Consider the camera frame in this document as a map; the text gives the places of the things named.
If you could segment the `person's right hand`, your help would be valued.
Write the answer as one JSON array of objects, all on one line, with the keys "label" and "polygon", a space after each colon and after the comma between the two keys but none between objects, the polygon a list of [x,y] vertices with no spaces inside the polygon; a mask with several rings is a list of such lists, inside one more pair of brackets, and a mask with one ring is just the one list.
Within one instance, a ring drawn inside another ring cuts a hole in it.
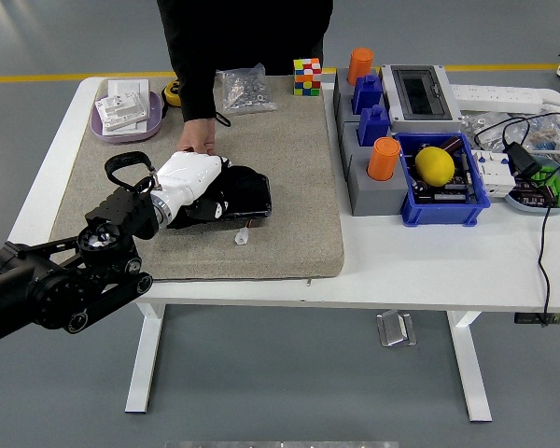
[{"label": "person's right hand", "polygon": [[214,119],[192,119],[184,123],[176,149],[215,155],[215,140],[216,121]]}]

